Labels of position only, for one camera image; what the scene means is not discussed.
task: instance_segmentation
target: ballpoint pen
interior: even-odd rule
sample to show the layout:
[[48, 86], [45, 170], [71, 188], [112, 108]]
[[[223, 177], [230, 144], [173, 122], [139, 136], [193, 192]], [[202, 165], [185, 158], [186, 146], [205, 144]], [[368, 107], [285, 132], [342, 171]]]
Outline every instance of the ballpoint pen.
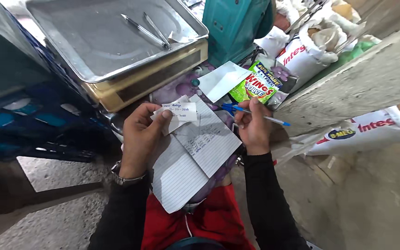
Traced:
[[128, 23], [130, 23], [132, 26], [134, 26], [135, 28], [137, 28], [139, 31], [141, 31], [142, 33], [144, 33], [146, 36], [148, 36], [149, 38], [151, 38], [154, 42], [156, 42], [157, 44], [163, 46], [164, 48], [166, 48], [166, 44], [160, 40], [158, 37], [154, 36], [151, 32], [147, 31], [147, 29], [143, 28], [143, 26], [139, 25], [138, 23], [136, 23], [134, 20], [130, 19], [127, 15], [125, 14], [121, 14], [121, 16], [126, 19], [128, 21]]
[[[224, 103], [224, 104], [222, 104], [222, 108], [224, 110], [230, 112], [233, 116], [234, 116], [234, 113], [232, 111], [236, 111], [236, 110], [243, 111], [245, 113], [252, 113], [251, 111], [249, 111], [247, 109], [244, 109], [244, 108], [241, 108], [241, 107], [237, 106], [236, 102]], [[270, 116], [263, 116], [263, 117], [265, 119], [271, 121], [271, 122], [275, 122], [275, 123], [278, 123], [278, 124], [283, 125], [283, 126], [291, 126], [291, 124], [289, 124], [288, 122], [284, 122], [284, 121], [281, 121], [279, 119], [272, 118]]]
[[171, 44], [168, 42], [168, 39], [166, 39], [166, 37], [163, 36], [163, 34], [161, 33], [161, 31], [158, 29], [158, 27], [154, 24], [154, 22], [152, 21], [152, 19], [146, 14], [146, 12], [143, 12], [144, 17], [146, 18], [146, 21], [152, 26], [152, 28], [154, 28], [155, 32], [157, 32], [157, 35], [160, 37], [160, 39], [164, 42], [164, 44], [166, 45], [165, 47], [170, 50], [171, 49]]

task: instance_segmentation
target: blue pen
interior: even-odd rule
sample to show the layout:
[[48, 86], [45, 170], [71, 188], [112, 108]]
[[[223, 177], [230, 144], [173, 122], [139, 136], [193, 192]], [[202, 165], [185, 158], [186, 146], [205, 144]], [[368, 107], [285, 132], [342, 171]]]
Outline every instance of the blue pen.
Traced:
[[[232, 104], [224, 103], [224, 104], [222, 104], [222, 108], [225, 109], [225, 110], [227, 110], [227, 111], [230, 112], [230, 113], [232, 113], [231, 110], [239, 110], [239, 111], [243, 111], [243, 112], [245, 112], [245, 113], [250, 113], [250, 114], [252, 113], [251, 111], [249, 111], [249, 110], [247, 110], [247, 109], [244, 109], [244, 108], [241, 108], [241, 107], [235, 105], [235, 103], [232, 103]], [[270, 116], [263, 116], [263, 117], [264, 117], [265, 119], [267, 119], [267, 120], [270, 120], [271, 122], [275, 122], [275, 123], [278, 123], [278, 124], [283, 125], [283, 126], [291, 126], [291, 124], [289, 124], [288, 122], [284, 122], [284, 121], [281, 121], [281, 120], [272, 118], [272, 117], [270, 117]]]

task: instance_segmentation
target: hand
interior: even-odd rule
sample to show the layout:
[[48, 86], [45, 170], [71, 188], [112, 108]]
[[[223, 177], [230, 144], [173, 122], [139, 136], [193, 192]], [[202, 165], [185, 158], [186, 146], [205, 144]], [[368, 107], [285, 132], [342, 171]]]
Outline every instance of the hand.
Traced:
[[246, 146], [248, 155], [262, 155], [270, 152], [269, 134], [271, 123], [263, 118], [264, 115], [271, 116], [265, 105], [257, 97], [239, 103], [239, 107], [248, 109], [252, 112], [246, 113], [237, 111], [234, 119], [239, 126], [240, 138]]
[[172, 112], [165, 110], [152, 121], [150, 116], [161, 106], [141, 104], [123, 125], [123, 158], [119, 176], [137, 178], [146, 171], [146, 162], [161, 136], [161, 129], [172, 119]]

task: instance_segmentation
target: green sachet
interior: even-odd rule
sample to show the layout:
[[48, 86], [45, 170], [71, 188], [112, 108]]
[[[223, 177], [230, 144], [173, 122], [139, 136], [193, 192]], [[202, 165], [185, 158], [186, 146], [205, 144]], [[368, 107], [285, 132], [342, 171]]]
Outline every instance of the green sachet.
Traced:
[[282, 83], [259, 60], [249, 70], [253, 73], [231, 89], [229, 93], [237, 102], [253, 97], [257, 97], [261, 103], [267, 102], [279, 90]]

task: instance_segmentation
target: right hand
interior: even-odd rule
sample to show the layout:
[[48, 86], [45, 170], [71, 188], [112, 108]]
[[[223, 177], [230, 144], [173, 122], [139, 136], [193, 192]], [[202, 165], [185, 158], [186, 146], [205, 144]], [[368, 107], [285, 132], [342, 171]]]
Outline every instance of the right hand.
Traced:
[[249, 109], [252, 114], [236, 111], [234, 120], [239, 126], [239, 135], [246, 146], [248, 155], [263, 155], [270, 152], [269, 134], [271, 123], [263, 118], [271, 116], [271, 111], [265, 107], [257, 97], [239, 103], [239, 107]]

